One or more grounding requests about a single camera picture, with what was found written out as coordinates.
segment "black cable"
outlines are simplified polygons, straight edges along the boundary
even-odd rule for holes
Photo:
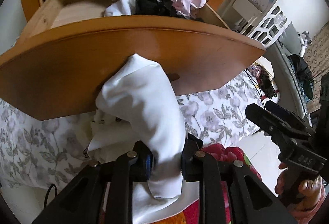
[[[260,86],[259,86],[258,83],[257,83],[256,81],[254,81],[254,79],[249,75],[247,69],[246,69],[246,73],[247,73],[249,79],[250,79],[251,81],[253,81],[253,82],[258,86],[259,90],[261,91]],[[261,99],[261,103],[262,103],[262,105],[263,105],[263,108],[265,109],[265,105],[264,105],[264,102],[263,102],[263,99],[262,99],[262,92],[259,93],[259,91],[258,91],[258,89],[257,89],[257,87],[255,86],[254,83],[253,83],[253,85],[254,85],[254,87],[255,87],[255,89],[256,89],[256,91],[257,91],[257,93],[258,93],[258,95],[259,95],[259,97],[260,97],[260,99]]]
[[[51,191],[52,188],[55,188],[55,197],[57,196],[57,187],[55,184],[51,184],[47,190],[47,193],[46,193],[46,196],[44,198],[44,203],[43,203],[43,209],[45,209],[47,207],[47,202],[48,202],[48,196],[49,196],[49,193]]]

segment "open drawer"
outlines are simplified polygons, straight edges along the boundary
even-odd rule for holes
[[[208,6],[205,23],[102,17],[111,0],[46,0],[0,56],[0,97],[39,120],[95,110],[102,85],[139,55],[160,63],[176,95],[217,89],[264,54]]]

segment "floral bedsheet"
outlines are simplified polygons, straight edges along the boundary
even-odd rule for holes
[[[272,85],[278,90],[274,81]],[[243,71],[218,90],[179,96],[177,101],[186,131],[203,140],[205,146],[221,143],[229,147],[259,129],[246,119],[244,111],[252,103],[262,106],[260,93],[264,95]],[[279,98],[277,93],[271,100],[277,103]]]
[[[246,72],[218,90],[177,97],[186,131],[205,145],[225,146],[258,130],[246,119],[248,104],[261,106]],[[91,140],[94,112],[38,121],[0,99],[0,180],[2,184],[62,189],[89,161],[83,150]]]

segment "patterned curtain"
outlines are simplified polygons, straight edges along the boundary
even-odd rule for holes
[[[320,108],[321,78],[329,72],[329,22],[313,37],[313,44],[306,49],[304,59],[314,79],[313,101],[307,103],[312,113]]]

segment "finger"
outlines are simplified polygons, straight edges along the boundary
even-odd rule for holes
[[[318,204],[321,198],[322,178],[319,176],[314,181],[305,180],[299,185],[298,190],[305,197],[297,205],[296,210],[298,211],[310,210]]]
[[[304,180],[299,185],[299,192],[306,197],[316,196],[322,188],[322,178],[319,176],[315,181]]]
[[[281,172],[281,174],[278,177],[277,184],[274,188],[274,191],[279,195],[283,193],[286,175],[287,175],[287,170]]]
[[[278,176],[278,179],[276,180],[276,184],[279,184],[279,181],[281,181],[284,184],[286,181],[286,177],[287,177],[287,170],[284,170]]]
[[[285,169],[287,168],[288,166],[285,164],[285,163],[280,163],[279,164],[279,169]]]

